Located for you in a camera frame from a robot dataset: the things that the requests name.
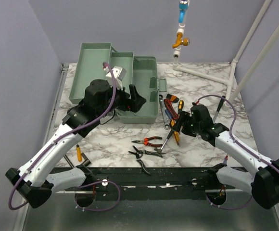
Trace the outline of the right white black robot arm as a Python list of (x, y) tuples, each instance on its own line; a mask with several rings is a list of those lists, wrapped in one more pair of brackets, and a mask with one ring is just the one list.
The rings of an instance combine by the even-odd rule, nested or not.
[(256, 152), (234, 136), (231, 128), (214, 123), (206, 106), (194, 105), (190, 112), (181, 111), (173, 129), (191, 137), (200, 136), (245, 168), (243, 172), (227, 164), (215, 165), (205, 177), (210, 188), (233, 186), (251, 195), (264, 209), (279, 203), (279, 159), (272, 160)]

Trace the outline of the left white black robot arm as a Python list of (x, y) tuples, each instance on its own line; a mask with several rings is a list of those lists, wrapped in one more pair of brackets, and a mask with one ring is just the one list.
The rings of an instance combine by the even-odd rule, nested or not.
[(62, 124), (40, 151), (19, 169), (10, 168), (5, 176), (32, 208), (43, 205), (52, 193), (79, 187), (87, 190), (92, 186), (93, 173), (84, 165), (58, 174), (51, 171), (59, 160), (77, 143), (100, 124), (100, 119), (110, 111), (138, 112), (146, 103), (135, 85), (124, 89), (110, 86), (108, 81), (96, 79), (85, 89), (84, 98), (70, 108)]

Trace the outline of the green tool box clear lid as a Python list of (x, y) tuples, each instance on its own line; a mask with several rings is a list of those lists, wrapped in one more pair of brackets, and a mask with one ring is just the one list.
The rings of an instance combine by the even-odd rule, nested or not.
[(158, 77), (154, 56), (137, 56), (133, 52), (117, 51), (111, 43), (83, 43), (75, 70), (69, 100), (78, 104), (86, 87), (95, 80), (104, 79), (118, 90), (130, 93), (129, 85), (136, 87), (146, 103), (136, 112), (116, 111), (125, 124), (153, 124), (159, 115), (159, 95), (167, 91), (167, 81)]

